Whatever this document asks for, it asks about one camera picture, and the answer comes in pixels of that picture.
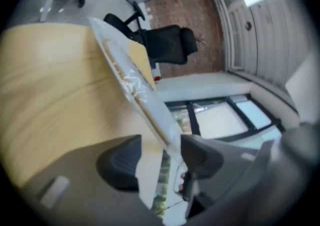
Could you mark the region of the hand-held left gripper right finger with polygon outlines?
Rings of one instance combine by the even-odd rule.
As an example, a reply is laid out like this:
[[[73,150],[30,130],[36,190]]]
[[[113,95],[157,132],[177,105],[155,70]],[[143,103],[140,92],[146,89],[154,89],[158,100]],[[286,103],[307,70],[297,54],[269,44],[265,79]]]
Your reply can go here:
[[[187,166],[180,191],[187,220],[280,220],[277,142],[252,149],[182,135],[180,150]]]

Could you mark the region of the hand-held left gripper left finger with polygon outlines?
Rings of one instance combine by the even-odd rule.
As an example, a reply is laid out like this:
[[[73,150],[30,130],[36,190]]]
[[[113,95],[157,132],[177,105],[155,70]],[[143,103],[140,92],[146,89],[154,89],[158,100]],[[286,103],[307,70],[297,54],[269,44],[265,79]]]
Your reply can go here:
[[[22,194],[47,225],[161,225],[141,201],[133,135],[72,150],[31,177]]]

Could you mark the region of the person's left hand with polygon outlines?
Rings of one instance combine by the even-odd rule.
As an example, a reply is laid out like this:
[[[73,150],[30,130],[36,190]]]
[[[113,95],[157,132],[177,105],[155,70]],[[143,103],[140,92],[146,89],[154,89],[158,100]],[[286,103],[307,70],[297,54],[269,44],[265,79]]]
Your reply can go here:
[[[180,187],[183,186],[185,182],[185,177],[188,172],[188,168],[185,164],[180,165],[177,167],[175,171],[175,176],[174,176],[174,192],[179,193],[180,192]]]

